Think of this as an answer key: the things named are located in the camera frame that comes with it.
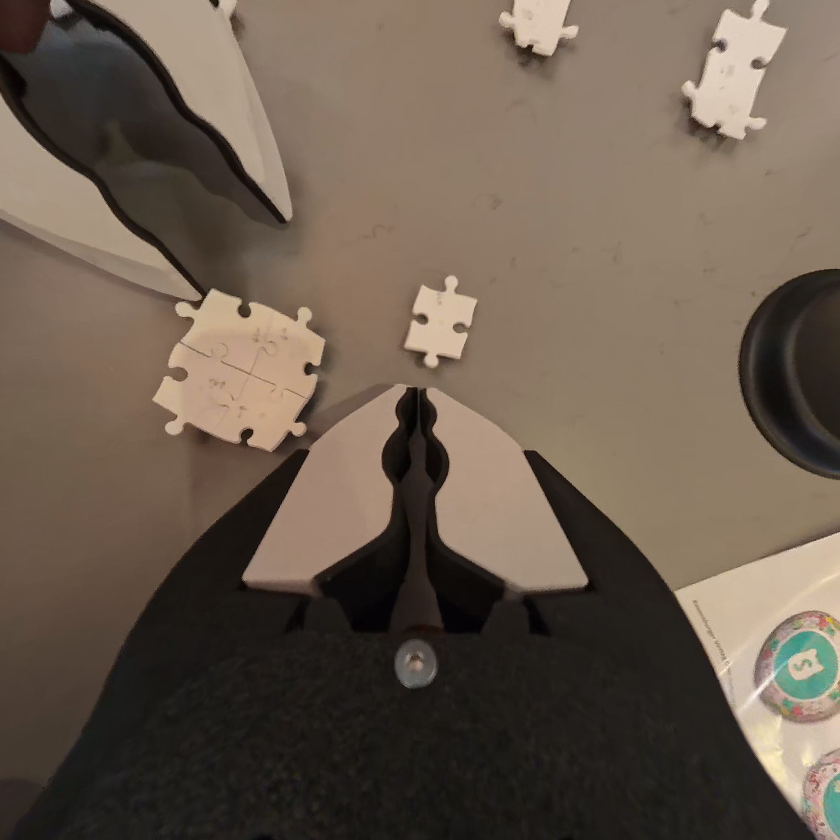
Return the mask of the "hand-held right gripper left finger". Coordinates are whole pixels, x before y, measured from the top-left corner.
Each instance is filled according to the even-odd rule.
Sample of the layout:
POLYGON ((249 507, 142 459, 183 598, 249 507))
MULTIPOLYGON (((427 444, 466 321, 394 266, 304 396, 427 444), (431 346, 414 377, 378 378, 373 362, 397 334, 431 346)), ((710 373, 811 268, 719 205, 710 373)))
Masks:
POLYGON ((411 552, 402 482, 417 389, 394 385, 306 453, 244 574, 251 590, 331 599, 352 629, 386 633, 411 552))

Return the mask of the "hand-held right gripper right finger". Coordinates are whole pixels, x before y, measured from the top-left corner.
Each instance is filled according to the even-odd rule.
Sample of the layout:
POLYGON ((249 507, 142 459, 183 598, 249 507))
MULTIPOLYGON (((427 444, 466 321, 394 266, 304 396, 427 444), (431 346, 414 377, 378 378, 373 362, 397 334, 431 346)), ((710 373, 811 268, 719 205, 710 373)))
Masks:
POLYGON ((499 602, 589 584, 522 447, 435 388, 418 393, 426 441, 427 578, 450 633, 477 634, 499 602))

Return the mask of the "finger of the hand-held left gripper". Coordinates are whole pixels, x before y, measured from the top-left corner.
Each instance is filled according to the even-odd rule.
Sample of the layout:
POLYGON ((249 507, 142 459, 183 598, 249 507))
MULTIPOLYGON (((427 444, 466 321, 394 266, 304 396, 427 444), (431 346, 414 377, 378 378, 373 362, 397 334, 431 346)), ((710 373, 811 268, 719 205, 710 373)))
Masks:
POLYGON ((124 40, 174 108, 218 148, 272 216, 292 218, 287 176, 266 111, 230 19, 206 1, 67 2, 124 40))
POLYGON ((95 171, 37 125, 25 92, 25 80, 2 61, 2 220, 137 286, 201 300, 203 289, 182 262, 121 209, 95 171))

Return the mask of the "joined white puzzle pieces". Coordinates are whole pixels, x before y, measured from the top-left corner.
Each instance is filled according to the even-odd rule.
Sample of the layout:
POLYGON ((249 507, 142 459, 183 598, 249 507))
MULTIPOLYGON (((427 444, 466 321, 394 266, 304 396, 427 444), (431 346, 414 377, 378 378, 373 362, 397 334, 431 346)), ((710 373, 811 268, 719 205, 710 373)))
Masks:
POLYGON ((309 327, 312 311, 290 317, 210 290, 198 306, 178 301, 175 313, 191 326, 174 346, 168 366, 185 378, 167 375, 153 403, 171 414, 164 430, 182 434, 186 426, 239 444, 275 451, 290 435, 308 430, 300 420, 318 384, 325 339, 309 327))

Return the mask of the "loose white puzzle pieces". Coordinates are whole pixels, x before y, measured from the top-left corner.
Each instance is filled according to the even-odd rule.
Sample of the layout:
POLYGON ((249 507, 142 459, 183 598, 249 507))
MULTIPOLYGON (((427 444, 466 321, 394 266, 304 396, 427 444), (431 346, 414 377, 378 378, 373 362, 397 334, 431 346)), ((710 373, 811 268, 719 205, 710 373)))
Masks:
POLYGON ((513 1, 511 10, 499 15, 499 25, 512 33, 520 49, 551 57, 561 40, 574 39, 578 25, 565 23, 571 1, 513 1))

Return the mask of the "scattered white puzzle pieces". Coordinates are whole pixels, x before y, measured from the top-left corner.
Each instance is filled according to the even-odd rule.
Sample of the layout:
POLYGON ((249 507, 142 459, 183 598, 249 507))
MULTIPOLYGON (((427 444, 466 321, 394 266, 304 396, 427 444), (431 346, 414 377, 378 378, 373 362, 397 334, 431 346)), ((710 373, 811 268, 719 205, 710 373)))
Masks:
POLYGON ((724 10, 711 37, 700 80, 687 80, 681 93, 690 117, 699 126, 741 141, 761 130, 766 118, 752 114, 767 66, 777 53, 786 28, 769 24, 769 1, 752 3, 750 14, 724 10))

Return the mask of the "white paper sheet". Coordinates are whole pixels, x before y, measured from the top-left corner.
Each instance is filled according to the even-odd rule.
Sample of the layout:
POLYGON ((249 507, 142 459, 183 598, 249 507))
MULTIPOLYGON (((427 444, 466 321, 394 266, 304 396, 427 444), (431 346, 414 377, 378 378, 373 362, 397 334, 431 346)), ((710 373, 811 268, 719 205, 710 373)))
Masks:
POLYGON ((839 535, 676 592, 764 769, 839 838, 839 535))

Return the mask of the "black round table grommet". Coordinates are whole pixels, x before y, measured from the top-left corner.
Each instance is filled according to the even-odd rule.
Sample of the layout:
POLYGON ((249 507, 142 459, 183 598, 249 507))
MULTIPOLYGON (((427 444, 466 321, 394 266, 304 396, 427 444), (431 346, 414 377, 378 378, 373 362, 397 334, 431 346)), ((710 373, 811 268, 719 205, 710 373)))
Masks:
POLYGON ((768 444, 792 464, 838 480, 837 268, 807 272, 769 294, 742 335, 742 400, 768 444))

